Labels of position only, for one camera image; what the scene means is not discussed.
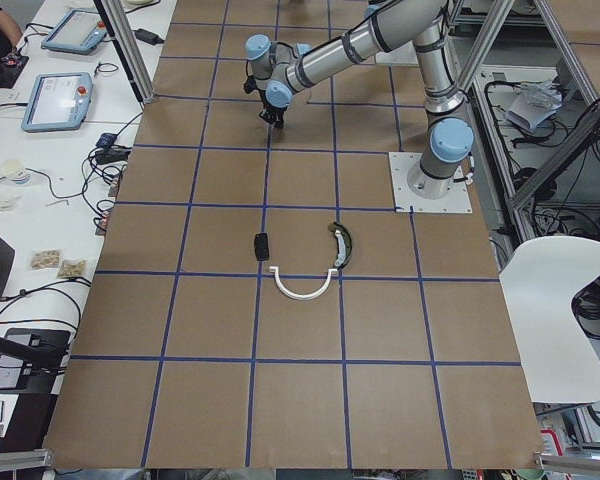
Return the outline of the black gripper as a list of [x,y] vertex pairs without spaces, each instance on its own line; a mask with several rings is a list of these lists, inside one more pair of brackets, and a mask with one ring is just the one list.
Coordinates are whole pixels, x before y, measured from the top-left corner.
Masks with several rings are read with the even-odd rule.
[[259,117],[269,125],[274,125],[277,129],[284,128],[285,107],[273,106],[266,98],[261,99],[262,110]]

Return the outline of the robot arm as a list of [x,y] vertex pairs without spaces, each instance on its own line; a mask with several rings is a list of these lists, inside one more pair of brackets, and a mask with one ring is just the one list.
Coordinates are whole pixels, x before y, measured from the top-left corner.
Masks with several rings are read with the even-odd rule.
[[447,12],[444,1],[371,1],[357,25],[316,47],[252,35],[245,42],[243,89],[258,93],[260,118],[281,129],[296,94],[411,45],[424,88],[428,127],[425,150],[409,171],[408,184],[421,198],[441,199],[450,192],[474,143],[466,94],[448,65]]

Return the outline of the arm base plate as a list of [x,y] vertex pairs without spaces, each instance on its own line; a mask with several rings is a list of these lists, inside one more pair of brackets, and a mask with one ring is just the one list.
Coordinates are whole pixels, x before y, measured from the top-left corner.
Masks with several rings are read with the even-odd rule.
[[456,168],[453,179],[425,181],[418,152],[389,152],[389,170],[398,213],[471,214],[465,174]]

